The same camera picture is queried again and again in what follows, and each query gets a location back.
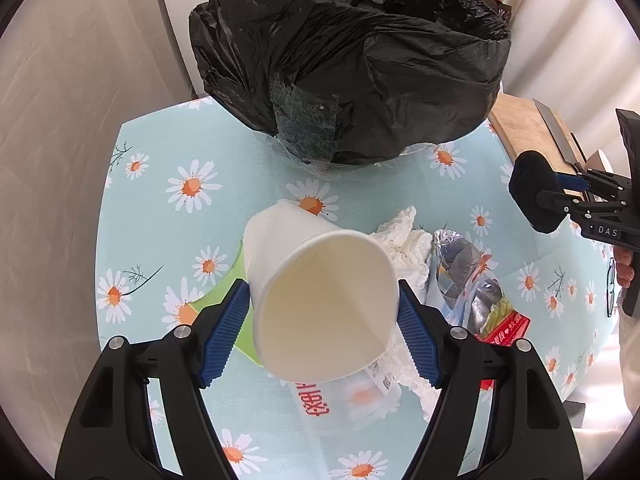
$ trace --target green paper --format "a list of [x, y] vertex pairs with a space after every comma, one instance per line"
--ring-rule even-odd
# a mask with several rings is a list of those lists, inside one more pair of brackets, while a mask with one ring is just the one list
[[[234, 264], [229, 269], [229, 272], [226, 273], [222, 279], [219, 280], [218, 284], [213, 287], [207, 294], [201, 297], [199, 300], [193, 301], [191, 305], [194, 307], [196, 312], [200, 313], [200, 311], [209, 305], [215, 305], [222, 302], [226, 294], [228, 293], [231, 285], [234, 284], [234, 281], [238, 278], [242, 280], [246, 280], [246, 274], [244, 273], [244, 253], [242, 250], [242, 242], [240, 243], [240, 250], [238, 251], [238, 256], [236, 256], [236, 260]], [[246, 355], [251, 361], [255, 362], [257, 365], [260, 365], [260, 360], [258, 359], [258, 354], [255, 351], [254, 346], [254, 331], [253, 331], [253, 320], [254, 320], [254, 308], [252, 305], [249, 307], [249, 312], [244, 318], [244, 323], [242, 324], [242, 328], [238, 333], [238, 339], [236, 339], [236, 348], [238, 348], [244, 355]]]

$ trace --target metal screw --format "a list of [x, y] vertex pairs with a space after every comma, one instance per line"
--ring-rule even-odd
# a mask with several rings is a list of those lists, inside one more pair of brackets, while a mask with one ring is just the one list
[[526, 339], [518, 339], [516, 341], [516, 346], [521, 352], [528, 352], [533, 348], [533, 346], [531, 346], [531, 343]]
[[184, 339], [191, 335], [191, 327], [189, 325], [180, 325], [174, 328], [174, 335], [178, 339]]
[[124, 338], [122, 336], [117, 335], [109, 339], [109, 348], [111, 348], [111, 350], [117, 350], [122, 345], [124, 345]]
[[461, 326], [455, 326], [453, 327], [450, 332], [451, 337], [453, 339], [466, 339], [466, 335], [468, 334], [468, 332], [466, 331], [466, 329], [462, 328]]

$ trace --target paper cup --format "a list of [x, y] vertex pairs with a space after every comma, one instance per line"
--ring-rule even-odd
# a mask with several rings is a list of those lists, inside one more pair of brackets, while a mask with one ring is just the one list
[[254, 344], [268, 371], [299, 383], [333, 381], [383, 354], [399, 292], [375, 240], [280, 200], [249, 220], [243, 243]]

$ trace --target blue textured pad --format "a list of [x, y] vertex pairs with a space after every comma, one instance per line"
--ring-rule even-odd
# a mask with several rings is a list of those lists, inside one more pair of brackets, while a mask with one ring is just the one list
[[414, 359], [418, 374], [423, 379], [427, 379], [431, 386], [436, 386], [442, 378], [438, 361], [438, 346], [425, 327], [411, 298], [404, 293], [402, 287], [400, 287], [398, 304], [398, 325], [411, 357]]
[[249, 284], [242, 282], [229, 299], [225, 311], [209, 334], [204, 344], [204, 358], [198, 375], [204, 386], [211, 386], [211, 381], [222, 375], [231, 349], [238, 338], [238, 332], [240, 332], [244, 318], [249, 312], [249, 298]]

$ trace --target beige curtain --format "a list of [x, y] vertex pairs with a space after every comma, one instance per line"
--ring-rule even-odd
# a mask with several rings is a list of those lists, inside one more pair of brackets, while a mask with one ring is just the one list
[[614, 0], [508, 0], [516, 13], [504, 91], [558, 110], [586, 156], [628, 175], [615, 108], [640, 112], [640, 41]]
[[0, 38], [0, 403], [50, 473], [99, 352], [95, 240], [114, 141], [190, 92], [157, 0], [25, 0]]

